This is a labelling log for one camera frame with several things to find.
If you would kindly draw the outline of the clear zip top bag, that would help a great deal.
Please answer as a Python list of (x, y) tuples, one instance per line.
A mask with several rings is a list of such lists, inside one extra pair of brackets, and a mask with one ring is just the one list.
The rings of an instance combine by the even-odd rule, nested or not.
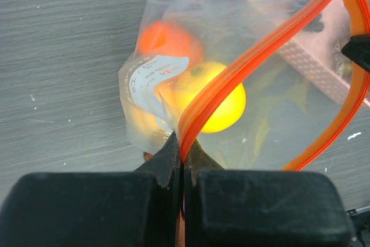
[[(337, 104), (277, 53), (330, 1), (311, 0), (259, 36), (250, 28), (258, 19), (249, 0), (147, 0), (138, 37), (155, 21), (175, 21), (204, 53), (190, 65), (188, 57), (141, 55), (135, 46), (118, 72), (129, 140), (153, 154), (175, 134), (183, 156), (198, 142), (226, 168), (308, 165), (358, 112), (369, 112), (369, 72), (347, 57), (350, 90)], [(343, 3), (350, 38), (369, 34), (369, 0)]]

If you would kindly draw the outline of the orange persimmon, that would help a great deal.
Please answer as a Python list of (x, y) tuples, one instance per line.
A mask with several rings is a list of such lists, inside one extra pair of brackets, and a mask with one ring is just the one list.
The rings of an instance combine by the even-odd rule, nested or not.
[(204, 49), (201, 41), (175, 21), (158, 20), (140, 33), (136, 50), (141, 54), (171, 57), (188, 57), (189, 64), (202, 61)]

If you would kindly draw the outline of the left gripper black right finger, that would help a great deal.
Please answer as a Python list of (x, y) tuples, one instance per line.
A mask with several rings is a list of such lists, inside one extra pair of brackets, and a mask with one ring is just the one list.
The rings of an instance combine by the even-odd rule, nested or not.
[(184, 167), (187, 246), (349, 246), (339, 193), (316, 172), (226, 170), (198, 142)]

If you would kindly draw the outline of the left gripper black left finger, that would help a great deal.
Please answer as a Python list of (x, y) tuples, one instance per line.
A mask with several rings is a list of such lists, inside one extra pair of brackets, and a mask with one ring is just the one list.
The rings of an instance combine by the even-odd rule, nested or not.
[(175, 134), (132, 172), (34, 172), (1, 206), (2, 246), (176, 246)]

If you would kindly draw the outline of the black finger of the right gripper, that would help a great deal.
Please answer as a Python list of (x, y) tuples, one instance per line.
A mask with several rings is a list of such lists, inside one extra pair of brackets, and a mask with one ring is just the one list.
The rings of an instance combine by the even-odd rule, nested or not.
[(370, 72), (370, 35), (352, 36), (341, 50), (342, 54), (366, 72)]

